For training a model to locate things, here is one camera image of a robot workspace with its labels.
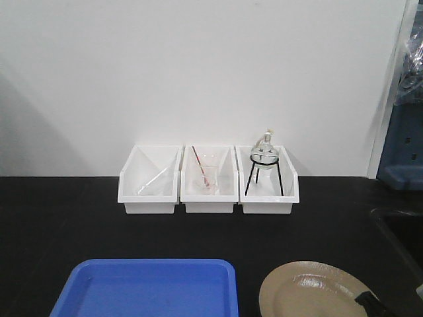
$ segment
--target tan plate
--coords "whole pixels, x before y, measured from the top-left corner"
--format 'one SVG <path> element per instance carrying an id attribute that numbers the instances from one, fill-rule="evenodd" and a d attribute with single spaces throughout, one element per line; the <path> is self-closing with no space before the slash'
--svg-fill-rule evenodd
<path id="1" fill-rule="evenodd" d="M 262 317 L 367 317 L 354 299 L 369 291 L 336 267 L 299 261 L 267 275 L 258 297 Z"/>

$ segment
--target clear glass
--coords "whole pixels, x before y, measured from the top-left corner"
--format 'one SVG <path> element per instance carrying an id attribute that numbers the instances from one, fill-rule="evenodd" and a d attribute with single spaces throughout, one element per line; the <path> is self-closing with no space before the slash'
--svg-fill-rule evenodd
<path id="1" fill-rule="evenodd" d="M 152 179 L 138 187 L 135 193 L 137 195 L 159 195 L 163 192 L 163 188 L 173 181 L 173 176 L 169 173 L 170 170 L 170 166 L 162 169 Z"/>
<path id="2" fill-rule="evenodd" d="M 272 164 L 276 163 L 279 158 L 279 151 L 276 150 L 273 145 L 270 143 L 272 134 L 266 132 L 263 139 L 251 150 L 251 157 L 254 161 L 263 163 L 263 164 Z M 263 170 L 271 169 L 273 165 L 262 166 L 258 165 L 257 168 Z"/>
<path id="3" fill-rule="evenodd" d="M 203 166 L 203 172 L 198 173 L 195 184 L 201 189 L 204 195 L 215 195 L 217 191 L 217 171 L 218 166 Z"/>

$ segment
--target metal ring stand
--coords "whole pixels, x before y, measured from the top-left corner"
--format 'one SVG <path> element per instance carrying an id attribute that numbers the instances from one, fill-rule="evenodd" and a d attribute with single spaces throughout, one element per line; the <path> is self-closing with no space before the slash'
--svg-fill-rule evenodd
<path id="1" fill-rule="evenodd" d="M 276 160 L 276 162 L 269 163 L 269 164 L 266 164 L 266 163 L 260 163 L 260 162 L 255 161 L 255 160 L 252 158 L 252 155 L 250 156 L 250 159 L 251 159 L 251 161 L 252 161 L 252 167 L 251 167 L 251 172 L 250 172 L 249 180 L 248 180 L 248 182 L 247 182 L 247 188 L 245 189 L 245 195 L 247 196 L 247 192 L 248 192 L 248 190 L 249 190 L 250 183 L 251 183 L 252 173 L 254 172 L 254 167 L 256 166 L 256 164 L 257 164 L 257 165 L 261 165 L 261 166 L 271 166 L 271 165 L 275 165 L 275 164 L 276 164 L 276 166 L 278 167 L 278 176 L 279 176 L 280 193 L 281 193 L 281 196 L 283 196 L 283 195 L 284 195 L 284 189 L 282 188 L 282 177 L 280 176 L 279 158 Z M 260 169 L 259 169 L 259 168 L 257 168 L 256 184 L 257 184 L 257 181 L 258 181 L 258 171 L 260 171 Z"/>

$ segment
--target blue container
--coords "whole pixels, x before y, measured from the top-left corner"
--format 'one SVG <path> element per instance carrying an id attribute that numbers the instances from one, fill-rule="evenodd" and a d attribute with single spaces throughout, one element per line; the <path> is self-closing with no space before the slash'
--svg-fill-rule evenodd
<path id="1" fill-rule="evenodd" d="M 395 106 L 377 178 L 395 190 L 423 190 L 423 105 Z"/>
<path id="2" fill-rule="evenodd" d="M 51 317 L 238 317 L 223 260 L 88 260 L 73 269 Z"/>

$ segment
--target plastic bag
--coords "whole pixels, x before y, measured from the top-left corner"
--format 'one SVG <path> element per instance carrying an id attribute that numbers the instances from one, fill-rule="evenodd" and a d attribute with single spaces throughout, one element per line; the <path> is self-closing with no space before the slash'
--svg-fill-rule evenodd
<path id="1" fill-rule="evenodd" d="M 423 11 L 416 12 L 395 105 L 423 102 Z"/>

